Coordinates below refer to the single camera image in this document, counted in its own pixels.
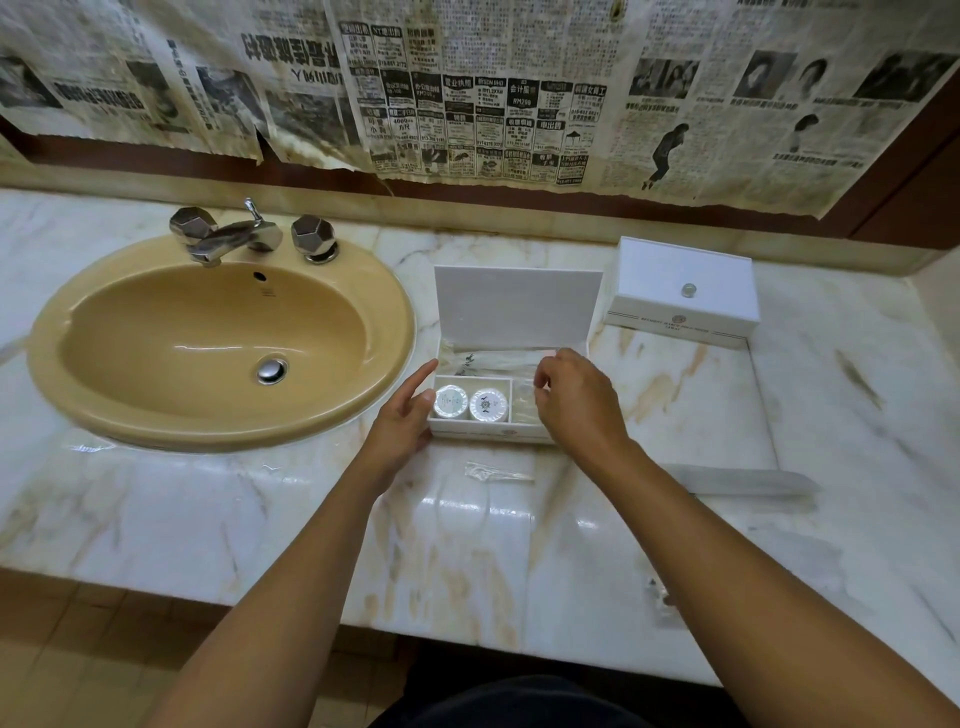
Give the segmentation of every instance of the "tiled floor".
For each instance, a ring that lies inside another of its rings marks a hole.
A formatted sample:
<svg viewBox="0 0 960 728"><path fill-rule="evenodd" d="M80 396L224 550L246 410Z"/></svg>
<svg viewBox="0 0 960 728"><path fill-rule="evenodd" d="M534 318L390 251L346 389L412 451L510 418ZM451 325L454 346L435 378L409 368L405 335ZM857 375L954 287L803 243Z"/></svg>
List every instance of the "tiled floor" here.
<svg viewBox="0 0 960 728"><path fill-rule="evenodd" d="M127 728L225 607L0 570L0 728ZM310 725L361 728L402 693L397 638L341 628Z"/></svg>

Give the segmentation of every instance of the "plastic wrapper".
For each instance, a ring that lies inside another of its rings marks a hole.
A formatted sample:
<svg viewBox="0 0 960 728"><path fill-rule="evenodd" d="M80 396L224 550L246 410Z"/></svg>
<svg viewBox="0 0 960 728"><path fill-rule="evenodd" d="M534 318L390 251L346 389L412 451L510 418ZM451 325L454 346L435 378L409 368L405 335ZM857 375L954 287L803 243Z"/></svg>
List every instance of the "plastic wrapper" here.
<svg viewBox="0 0 960 728"><path fill-rule="evenodd" d="M437 374L454 376L525 376L534 378L537 365L554 349L507 349L455 352L448 341L440 342Z"/></svg>
<svg viewBox="0 0 960 728"><path fill-rule="evenodd" d="M467 462L467 465L464 467L464 473L467 477L472 477L474 480L480 480L484 483L499 480L513 480L523 483L534 482L534 477L527 473L505 471L495 468L492 465L484 465L483 463L474 463L472 461Z"/></svg>
<svg viewBox="0 0 960 728"><path fill-rule="evenodd" d="M514 381L511 422L539 425L534 397L534 374L540 360L556 353L553 349L509 349L503 351L455 352L448 341L440 342L437 374L447 376L508 376Z"/></svg>

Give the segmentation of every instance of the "box lid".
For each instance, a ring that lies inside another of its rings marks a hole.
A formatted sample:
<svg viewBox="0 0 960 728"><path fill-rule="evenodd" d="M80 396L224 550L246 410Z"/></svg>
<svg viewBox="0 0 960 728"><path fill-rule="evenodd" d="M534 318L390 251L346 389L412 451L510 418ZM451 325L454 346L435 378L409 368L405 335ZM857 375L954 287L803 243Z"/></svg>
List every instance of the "box lid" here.
<svg viewBox="0 0 960 728"><path fill-rule="evenodd" d="M441 336L458 349L583 351L602 271L437 265Z"/></svg>
<svg viewBox="0 0 960 728"><path fill-rule="evenodd" d="M616 293L680 308L760 320L754 262L748 257L621 237ZM681 291L696 286L691 298Z"/></svg>

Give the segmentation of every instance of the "sink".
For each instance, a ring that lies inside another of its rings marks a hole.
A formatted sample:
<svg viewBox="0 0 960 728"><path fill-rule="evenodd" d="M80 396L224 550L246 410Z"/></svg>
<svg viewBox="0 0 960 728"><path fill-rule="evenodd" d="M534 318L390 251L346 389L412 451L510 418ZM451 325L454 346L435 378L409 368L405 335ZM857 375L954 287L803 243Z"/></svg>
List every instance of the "sink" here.
<svg viewBox="0 0 960 728"><path fill-rule="evenodd" d="M362 411L413 346L406 292L355 245L311 265L285 235L216 268L172 235L97 261L34 323L37 388L81 426L163 449L274 445Z"/></svg>

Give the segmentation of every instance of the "person's left hand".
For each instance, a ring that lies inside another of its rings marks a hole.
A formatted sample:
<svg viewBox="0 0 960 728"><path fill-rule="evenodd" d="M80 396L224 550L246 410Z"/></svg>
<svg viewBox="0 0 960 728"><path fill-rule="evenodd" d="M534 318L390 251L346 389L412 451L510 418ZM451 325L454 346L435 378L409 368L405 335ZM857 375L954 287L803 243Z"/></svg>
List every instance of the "person's left hand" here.
<svg viewBox="0 0 960 728"><path fill-rule="evenodd" d="M426 418L437 394L427 389L414 397L414 392L436 368L437 360L430 359L407 377L380 407L370 434L356 456L357 461L373 468L378 479L386 481L381 486L383 490L390 487L394 476L414 453L430 442Z"/></svg>

